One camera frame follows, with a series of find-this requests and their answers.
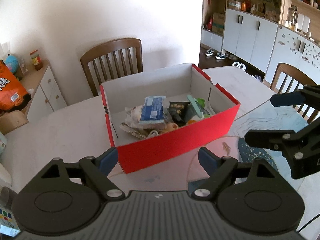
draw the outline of orange snack bag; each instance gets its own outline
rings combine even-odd
[[[22,110],[31,100],[31,95],[0,61],[0,109],[6,112]]]

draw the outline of red box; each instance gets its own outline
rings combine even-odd
[[[101,84],[111,146],[119,152],[125,173],[164,162],[201,147],[228,133],[240,103],[192,63],[121,77]],[[216,115],[175,131],[139,140],[119,128],[125,107],[143,105],[147,96],[166,96],[170,101],[188,101],[187,94],[208,100]]]

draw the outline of white cabinet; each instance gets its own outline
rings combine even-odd
[[[202,30],[201,43],[220,52],[222,47],[222,37],[207,30]]]
[[[300,60],[297,68],[320,84],[320,48],[305,38],[300,48]]]
[[[255,15],[227,9],[222,48],[265,73],[277,26]]]
[[[265,75],[268,83],[271,84],[279,63],[287,63],[295,67],[299,65],[303,41],[304,38],[299,34],[284,27],[278,28],[275,46]]]
[[[49,100],[46,98],[39,86],[32,99],[27,119],[29,122],[34,122],[51,113],[53,113],[53,110],[49,104]]]
[[[40,85],[34,87],[36,93],[27,113],[29,122],[35,122],[67,106],[49,66],[40,78]]]
[[[240,24],[241,28],[235,55],[247,62],[250,62],[257,34],[258,17],[251,14],[241,13]]]
[[[61,92],[60,92],[59,87],[56,82],[53,85],[53,90],[52,90],[51,96],[49,98],[49,102],[50,102],[54,111],[57,111],[57,110],[67,106],[66,102],[64,101],[64,99],[61,95]]]
[[[250,64],[266,72],[276,39],[278,25],[258,18],[258,30],[253,46]]]
[[[239,32],[241,28],[240,18],[243,13],[231,9],[226,10],[226,21],[222,48],[236,54]]]

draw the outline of white slipper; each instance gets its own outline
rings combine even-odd
[[[241,70],[243,71],[246,71],[247,70],[247,67],[245,66],[245,64],[241,63],[237,66],[238,68],[240,68]]]
[[[234,67],[239,67],[240,63],[235,61],[233,64],[232,64]]]

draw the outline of black snack bag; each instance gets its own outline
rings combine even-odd
[[[169,114],[172,120],[179,126],[182,127],[186,125],[184,121],[184,116],[187,111],[187,106],[190,102],[170,102]]]

